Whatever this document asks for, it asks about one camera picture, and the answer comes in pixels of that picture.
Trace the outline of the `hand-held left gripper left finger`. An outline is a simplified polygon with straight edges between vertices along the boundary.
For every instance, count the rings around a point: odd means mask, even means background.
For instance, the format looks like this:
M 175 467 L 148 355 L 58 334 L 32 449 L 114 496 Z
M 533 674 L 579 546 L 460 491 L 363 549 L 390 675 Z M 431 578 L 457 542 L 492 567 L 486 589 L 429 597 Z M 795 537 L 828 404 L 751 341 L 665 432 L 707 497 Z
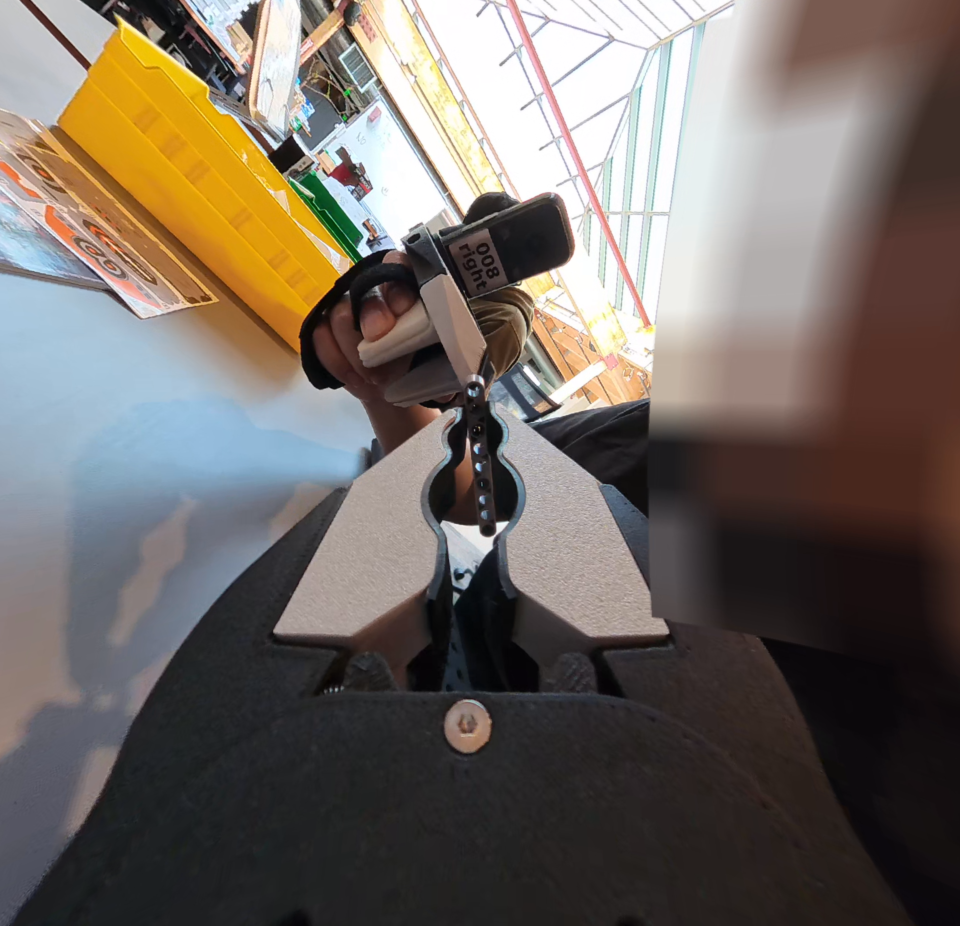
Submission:
M 398 684 L 441 690 L 450 642 L 447 540 L 430 505 L 456 468 L 443 413 L 346 491 L 273 636 L 298 646 L 382 656 Z

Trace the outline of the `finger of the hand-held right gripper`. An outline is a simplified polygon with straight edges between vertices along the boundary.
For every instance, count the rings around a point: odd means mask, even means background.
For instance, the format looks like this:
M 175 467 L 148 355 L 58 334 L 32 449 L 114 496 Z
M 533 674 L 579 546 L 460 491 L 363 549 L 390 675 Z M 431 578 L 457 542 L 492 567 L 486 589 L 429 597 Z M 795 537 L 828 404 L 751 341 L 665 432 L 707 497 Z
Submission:
M 467 387 L 481 375 L 487 353 L 486 340 L 467 300 L 447 273 L 426 282 L 420 298 L 458 386 Z

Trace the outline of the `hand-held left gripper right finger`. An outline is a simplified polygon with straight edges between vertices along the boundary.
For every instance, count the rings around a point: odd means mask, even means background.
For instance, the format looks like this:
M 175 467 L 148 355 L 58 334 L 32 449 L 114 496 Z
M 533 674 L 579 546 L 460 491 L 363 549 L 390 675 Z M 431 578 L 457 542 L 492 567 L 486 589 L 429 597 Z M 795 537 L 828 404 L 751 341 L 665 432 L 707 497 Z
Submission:
M 517 489 L 498 541 L 501 582 L 514 600 L 511 639 L 542 669 L 562 655 L 664 644 L 666 622 L 603 485 L 503 406 L 497 457 Z

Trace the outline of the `perforated building beam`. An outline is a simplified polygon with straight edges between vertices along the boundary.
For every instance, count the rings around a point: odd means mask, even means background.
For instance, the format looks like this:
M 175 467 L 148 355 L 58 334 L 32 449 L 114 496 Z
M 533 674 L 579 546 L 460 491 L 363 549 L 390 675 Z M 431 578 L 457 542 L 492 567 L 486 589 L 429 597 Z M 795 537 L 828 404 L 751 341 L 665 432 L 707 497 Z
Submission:
M 494 465 L 489 442 L 491 414 L 486 381 L 479 374 L 471 374 L 466 378 L 462 392 L 477 526 L 481 536 L 492 538 L 497 534 L 498 520 Z

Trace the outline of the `person's right forearm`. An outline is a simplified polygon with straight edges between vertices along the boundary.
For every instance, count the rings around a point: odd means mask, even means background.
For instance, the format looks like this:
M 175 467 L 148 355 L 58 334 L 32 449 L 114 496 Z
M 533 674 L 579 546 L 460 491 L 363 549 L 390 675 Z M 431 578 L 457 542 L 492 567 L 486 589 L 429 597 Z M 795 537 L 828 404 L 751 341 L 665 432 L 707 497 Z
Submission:
M 444 413 L 422 404 L 399 406 L 383 400 L 364 401 L 363 406 L 382 456 L 401 447 Z

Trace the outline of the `person's right hand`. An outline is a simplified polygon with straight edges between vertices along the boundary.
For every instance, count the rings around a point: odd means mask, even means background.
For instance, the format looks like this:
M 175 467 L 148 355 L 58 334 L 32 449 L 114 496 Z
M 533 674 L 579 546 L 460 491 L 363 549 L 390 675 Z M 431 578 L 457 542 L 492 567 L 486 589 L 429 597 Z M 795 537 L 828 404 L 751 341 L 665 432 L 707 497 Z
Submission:
M 342 297 L 314 332 L 314 348 L 320 363 L 358 399 L 368 415 L 389 407 L 384 392 L 411 367 L 413 354 L 367 368 L 359 356 L 362 341 L 386 337 L 399 318 L 419 300 L 417 292 L 399 282 L 385 284 L 367 294 L 361 309 L 361 326 L 354 326 L 349 296 Z

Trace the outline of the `olive cloth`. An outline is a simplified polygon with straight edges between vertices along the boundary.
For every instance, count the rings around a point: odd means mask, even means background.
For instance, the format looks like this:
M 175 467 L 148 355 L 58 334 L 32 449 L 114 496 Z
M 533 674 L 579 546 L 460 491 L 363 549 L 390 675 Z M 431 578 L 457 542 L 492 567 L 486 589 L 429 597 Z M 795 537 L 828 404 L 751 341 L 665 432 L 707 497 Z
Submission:
M 499 380 L 522 356 L 534 319 L 534 298 L 523 284 L 467 301 L 486 343 L 490 377 Z

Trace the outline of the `red ceiling pipe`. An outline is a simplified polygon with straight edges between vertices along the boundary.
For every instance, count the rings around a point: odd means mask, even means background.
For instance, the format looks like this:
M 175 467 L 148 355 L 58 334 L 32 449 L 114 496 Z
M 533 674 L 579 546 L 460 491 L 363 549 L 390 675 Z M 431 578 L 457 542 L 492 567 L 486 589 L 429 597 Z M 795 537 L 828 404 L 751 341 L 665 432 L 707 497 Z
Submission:
M 579 149 L 573 140 L 570 127 L 567 123 L 567 120 L 564 116 L 563 110 L 559 101 L 556 97 L 556 94 L 552 88 L 551 81 L 546 72 L 544 64 L 541 57 L 537 51 L 534 38 L 530 33 L 525 20 L 522 16 L 522 10 L 517 2 L 517 0 L 505 0 L 506 6 L 510 11 L 511 18 L 516 26 L 517 33 L 521 40 L 524 50 L 530 58 L 531 64 L 534 68 L 534 72 L 540 87 L 540 90 L 545 98 L 547 104 L 551 109 L 551 113 L 556 121 L 558 127 L 559 135 L 563 141 L 570 158 L 572 159 L 573 165 L 577 176 L 580 178 L 582 185 L 587 194 L 589 204 L 592 212 L 596 216 L 597 222 L 601 227 L 606 243 L 610 248 L 611 254 L 616 260 L 618 271 L 620 272 L 625 287 L 630 293 L 630 297 L 633 301 L 633 305 L 637 310 L 639 318 L 642 321 L 644 327 L 649 328 L 651 320 L 646 312 L 644 307 L 642 296 L 639 293 L 636 284 L 631 276 L 627 262 L 619 248 L 618 239 L 614 236 L 613 230 L 609 224 L 609 220 L 606 214 L 604 207 L 602 206 L 601 200 L 599 199 L 596 189 L 594 188 L 594 183 L 589 176 L 589 172 L 582 160 Z

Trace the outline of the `person's black clothing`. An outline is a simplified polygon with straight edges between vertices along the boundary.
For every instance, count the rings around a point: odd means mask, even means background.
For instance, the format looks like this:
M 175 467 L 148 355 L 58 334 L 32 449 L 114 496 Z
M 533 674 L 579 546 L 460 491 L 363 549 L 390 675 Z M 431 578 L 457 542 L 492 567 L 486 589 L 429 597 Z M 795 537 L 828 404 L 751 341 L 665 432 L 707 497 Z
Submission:
M 529 424 L 603 485 L 649 514 L 650 400 L 599 406 Z

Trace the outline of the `green plastic bin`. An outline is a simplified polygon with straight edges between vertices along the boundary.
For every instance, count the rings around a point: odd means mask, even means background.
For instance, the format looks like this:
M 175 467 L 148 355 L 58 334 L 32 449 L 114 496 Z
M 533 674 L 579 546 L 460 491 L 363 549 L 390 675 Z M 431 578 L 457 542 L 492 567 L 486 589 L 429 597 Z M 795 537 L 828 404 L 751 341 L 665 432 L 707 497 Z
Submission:
M 336 180 L 321 171 L 288 177 L 288 183 L 351 260 L 371 253 L 369 213 Z

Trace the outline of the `stack of yellow plastic bins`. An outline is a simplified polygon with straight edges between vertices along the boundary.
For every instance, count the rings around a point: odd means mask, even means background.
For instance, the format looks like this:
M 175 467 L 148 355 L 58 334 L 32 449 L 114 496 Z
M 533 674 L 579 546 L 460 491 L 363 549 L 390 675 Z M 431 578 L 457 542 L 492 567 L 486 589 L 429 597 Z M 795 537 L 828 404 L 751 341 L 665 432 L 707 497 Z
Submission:
M 58 125 L 299 350 L 349 260 L 205 83 L 119 20 Z

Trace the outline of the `toy instruction booklet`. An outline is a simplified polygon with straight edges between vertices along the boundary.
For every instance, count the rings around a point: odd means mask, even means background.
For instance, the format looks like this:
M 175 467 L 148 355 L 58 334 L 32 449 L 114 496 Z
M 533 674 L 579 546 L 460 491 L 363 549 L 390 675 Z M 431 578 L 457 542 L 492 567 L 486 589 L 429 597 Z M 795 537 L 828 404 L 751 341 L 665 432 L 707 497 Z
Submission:
M 139 320 L 218 297 L 38 121 L 1 113 L 2 269 L 113 294 Z

